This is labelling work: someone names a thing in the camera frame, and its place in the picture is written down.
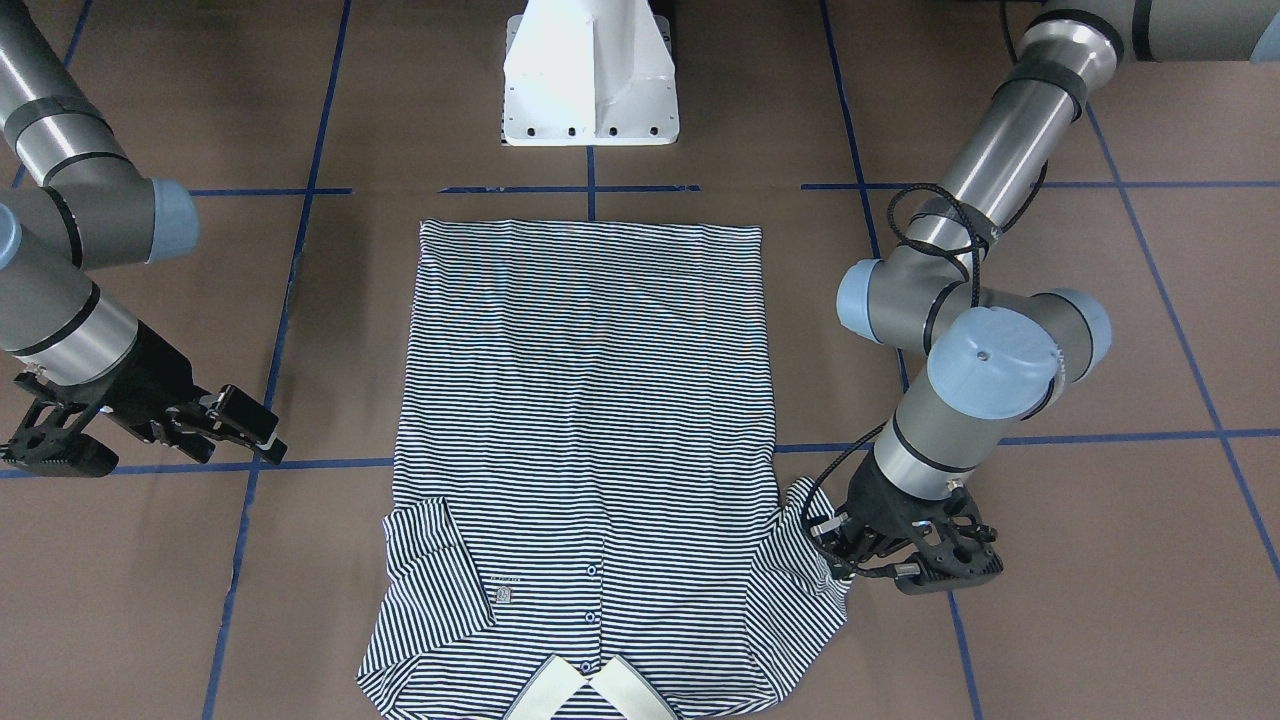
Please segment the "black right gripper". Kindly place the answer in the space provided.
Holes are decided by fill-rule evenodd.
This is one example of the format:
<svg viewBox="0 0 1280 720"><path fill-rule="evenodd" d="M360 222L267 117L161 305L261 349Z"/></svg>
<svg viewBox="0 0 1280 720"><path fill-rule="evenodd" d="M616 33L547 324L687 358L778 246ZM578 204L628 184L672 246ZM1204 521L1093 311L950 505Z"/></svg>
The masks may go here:
<svg viewBox="0 0 1280 720"><path fill-rule="evenodd" d="M186 355L143 323L127 355L106 378L110 384L104 407L111 409L110 418L119 427L145 443L177 448L196 462L210 460L211 441L239 445L273 466L285 457L288 446L278 434L278 415L236 386L209 395L195 383ZM198 434L182 432L168 413L188 404L196 404Z"/></svg>

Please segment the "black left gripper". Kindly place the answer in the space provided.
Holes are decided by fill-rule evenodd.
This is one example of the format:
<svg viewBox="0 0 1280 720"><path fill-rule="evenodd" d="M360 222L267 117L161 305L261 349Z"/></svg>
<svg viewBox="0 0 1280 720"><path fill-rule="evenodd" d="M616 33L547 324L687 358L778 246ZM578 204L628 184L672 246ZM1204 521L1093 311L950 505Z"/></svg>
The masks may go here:
<svg viewBox="0 0 1280 720"><path fill-rule="evenodd" d="M951 496L961 486L952 482ZM899 534L899 511L909 498L924 500L901 491L879 469L876 459L867 456L852 474L846 502L828 520L809 519L808 539L826 560L836 580L891 579L913 574L906 564L913 544Z"/></svg>

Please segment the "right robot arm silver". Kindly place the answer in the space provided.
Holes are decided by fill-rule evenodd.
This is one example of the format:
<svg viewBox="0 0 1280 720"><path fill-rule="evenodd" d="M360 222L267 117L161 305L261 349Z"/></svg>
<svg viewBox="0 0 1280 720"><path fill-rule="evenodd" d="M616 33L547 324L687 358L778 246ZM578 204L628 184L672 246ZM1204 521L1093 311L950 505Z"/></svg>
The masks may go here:
<svg viewBox="0 0 1280 720"><path fill-rule="evenodd" d="M223 441L279 464L273 413L234 386L197 386L188 357L90 275L192 251L200 220L187 188L136 168L22 1L1 5L1 60L3 140L35 181L3 190L3 351L33 398L3 461L105 477L118 456L86 429L106 416L197 462Z"/></svg>

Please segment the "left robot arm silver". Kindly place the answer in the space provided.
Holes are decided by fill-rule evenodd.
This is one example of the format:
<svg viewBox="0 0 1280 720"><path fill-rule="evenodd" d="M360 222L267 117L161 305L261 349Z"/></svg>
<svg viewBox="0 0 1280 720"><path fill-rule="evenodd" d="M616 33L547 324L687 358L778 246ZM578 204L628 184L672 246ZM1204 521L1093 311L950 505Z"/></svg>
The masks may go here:
<svg viewBox="0 0 1280 720"><path fill-rule="evenodd" d="M1050 155L1129 61L1277 60L1275 1L1047 1L973 136L937 183L887 208L897 243L842 278L841 324L924 365L854 471L845 502L800 527L838 580L905 594L979 585L1004 564L966 489L1019 423L1088 377L1112 343L1101 304L1074 290L988 287L989 251L1023 217Z"/></svg>

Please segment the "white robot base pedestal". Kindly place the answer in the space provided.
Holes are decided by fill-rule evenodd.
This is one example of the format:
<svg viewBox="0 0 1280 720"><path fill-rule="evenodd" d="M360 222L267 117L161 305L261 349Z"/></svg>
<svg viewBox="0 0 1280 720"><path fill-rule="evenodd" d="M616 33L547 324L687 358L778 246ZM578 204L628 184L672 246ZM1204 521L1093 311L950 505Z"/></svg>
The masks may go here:
<svg viewBox="0 0 1280 720"><path fill-rule="evenodd" d="M500 138L666 146L681 132L672 1L530 1L506 23Z"/></svg>

